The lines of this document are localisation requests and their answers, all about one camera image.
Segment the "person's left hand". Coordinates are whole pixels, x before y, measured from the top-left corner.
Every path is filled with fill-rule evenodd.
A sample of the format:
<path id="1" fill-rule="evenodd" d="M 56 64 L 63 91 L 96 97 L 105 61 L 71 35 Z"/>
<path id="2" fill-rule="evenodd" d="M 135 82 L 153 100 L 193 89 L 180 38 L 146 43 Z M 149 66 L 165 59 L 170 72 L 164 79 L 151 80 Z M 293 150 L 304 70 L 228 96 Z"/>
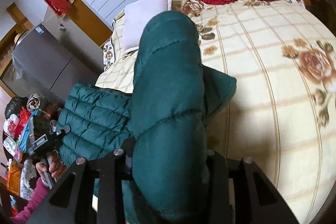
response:
<path id="1" fill-rule="evenodd" d="M 35 165 L 35 168 L 43 180 L 46 180 L 46 172 L 49 172 L 53 178 L 59 179 L 67 171 L 67 167 L 63 164 L 56 151 L 53 151 L 53 153 L 49 155 L 48 163 L 49 167 L 46 167 L 42 162 L 38 162 Z"/>

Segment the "pink sleeve forearm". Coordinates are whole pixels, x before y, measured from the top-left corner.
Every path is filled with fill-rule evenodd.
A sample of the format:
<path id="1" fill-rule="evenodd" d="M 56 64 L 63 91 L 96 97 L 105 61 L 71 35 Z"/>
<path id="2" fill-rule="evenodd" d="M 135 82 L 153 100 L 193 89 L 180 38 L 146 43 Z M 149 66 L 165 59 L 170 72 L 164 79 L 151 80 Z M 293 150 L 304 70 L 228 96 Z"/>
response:
<path id="1" fill-rule="evenodd" d="M 41 178 L 38 178 L 36 188 L 33 192 L 32 198 L 24 209 L 18 213 L 15 217 L 10 218 L 10 223 L 14 224 L 26 224 L 29 217 L 33 214 L 35 209 L 39 206 L 42 200 L 45 198 L 50 188 L 43 183 Z"/>

